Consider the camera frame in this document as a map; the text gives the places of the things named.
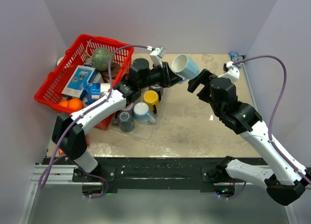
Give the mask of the light blue square mug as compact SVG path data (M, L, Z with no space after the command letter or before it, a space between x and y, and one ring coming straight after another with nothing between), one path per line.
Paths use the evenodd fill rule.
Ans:
M179 84L196 78L200 73L197 64L186 54L177 55L172 62L171 69L174 73L183 77Z

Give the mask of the dark grey mug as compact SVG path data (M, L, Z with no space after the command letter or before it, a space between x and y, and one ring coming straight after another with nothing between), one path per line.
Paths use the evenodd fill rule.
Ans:
M155 91L158 94L159 99L161 99L163 94L164 94L164 88L161 87L159 84L155 84L153 86L150 86L149 90Z

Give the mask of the yellow mug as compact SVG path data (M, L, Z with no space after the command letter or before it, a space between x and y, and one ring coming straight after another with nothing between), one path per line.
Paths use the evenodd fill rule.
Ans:
M145 91L143 94L143 101L149 106L150 110L154 114L157 113L159 105L159 95L155 91Z

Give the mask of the blue white round mug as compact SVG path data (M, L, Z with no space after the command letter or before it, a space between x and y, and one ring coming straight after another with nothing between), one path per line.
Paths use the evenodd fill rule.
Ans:
M146 103L140 102L135 104L134 117L139 123L155 123L155 118L151 115L150 108Z

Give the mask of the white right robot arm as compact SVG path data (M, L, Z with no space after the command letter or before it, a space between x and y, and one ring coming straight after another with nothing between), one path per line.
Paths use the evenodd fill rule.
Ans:
M193 93L202 84L198 98L210 104L214 115L235 134L248 142L268 164L268 168L243 163L226 156L208 173L217 183L240 179L263 188L278 204L287 206L306 190L311 170L299 163L269 132L262 116L250 104L238 101L236 86L224 75L202 70L188 82Z

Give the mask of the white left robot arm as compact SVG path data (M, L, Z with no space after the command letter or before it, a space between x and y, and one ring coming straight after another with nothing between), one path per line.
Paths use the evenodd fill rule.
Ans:
M96 181L100 178L101 170L96 159L87 150L85 135L99 122L137 100L142 89L156 84L168 88L184 79L167 62L151 69L148 60L136 59L128 73L104 97L70 115L65 112L59 114L52 141L84 170L85 178Z

